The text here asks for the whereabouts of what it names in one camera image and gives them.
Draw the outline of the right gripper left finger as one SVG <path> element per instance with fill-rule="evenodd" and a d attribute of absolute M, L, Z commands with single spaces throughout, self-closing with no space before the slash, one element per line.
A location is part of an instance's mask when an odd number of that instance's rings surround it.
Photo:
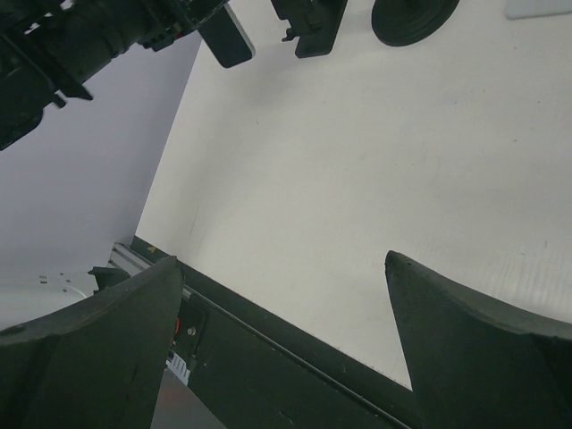
<path fill-rule="evenodd" d="M 1 332 L 3 428 L 148 428 L 183 289 L 175 257 Z"/>

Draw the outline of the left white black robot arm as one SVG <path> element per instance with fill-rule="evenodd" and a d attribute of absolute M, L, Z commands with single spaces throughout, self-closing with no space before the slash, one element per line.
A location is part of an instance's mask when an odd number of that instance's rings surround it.
<path fill-rule="evenodd" d="M 198 55 L 178 1 L 1 4 L 1 315 L 86 297 L 139 224 Z"/>

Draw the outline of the white-edged black phone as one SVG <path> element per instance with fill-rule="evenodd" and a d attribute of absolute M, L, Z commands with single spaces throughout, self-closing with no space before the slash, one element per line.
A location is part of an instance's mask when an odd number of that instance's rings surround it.
<path fill-rule="evenodd" d="M 248 62 L 255 56 L 256 49 L 229 4 L 209 18 L 198 32 L 225 69 Z"/>

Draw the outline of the silver folding phone stand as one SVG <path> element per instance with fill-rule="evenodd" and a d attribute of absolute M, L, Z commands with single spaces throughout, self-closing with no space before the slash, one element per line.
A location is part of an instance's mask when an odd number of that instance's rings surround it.
<path fill-rule="evenodd" d="M 507 0 L 504 15 L 509 20 L 571 14 L 571 0 Z"/>

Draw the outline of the black clamp phone stand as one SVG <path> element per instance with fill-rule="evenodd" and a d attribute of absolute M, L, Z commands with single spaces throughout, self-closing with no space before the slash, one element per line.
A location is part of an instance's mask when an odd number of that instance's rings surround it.
<path fill-rule="evenodd" d="M 376 0 L 372 30 L 387 46 L 410 46 L 443 26 L 458 4 L 459 0 Z"/>

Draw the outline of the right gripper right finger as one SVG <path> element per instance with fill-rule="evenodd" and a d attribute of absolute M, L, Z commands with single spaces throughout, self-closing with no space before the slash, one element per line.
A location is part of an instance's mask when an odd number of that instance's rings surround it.
<path fill-rule="evenodd" d="M 425 428 L 569 428 L 571 325 L 391 251 L 385 277 Z"/>

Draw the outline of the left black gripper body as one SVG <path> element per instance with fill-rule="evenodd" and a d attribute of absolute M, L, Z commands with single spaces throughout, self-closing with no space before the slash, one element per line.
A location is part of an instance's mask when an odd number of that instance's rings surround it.
<path fill-rule="evenodd" d="M 158 52 L 198 30 L 227 4 L 226 0 L 142 1 L 150 16 L 150 29 L 139 44 Z"/>

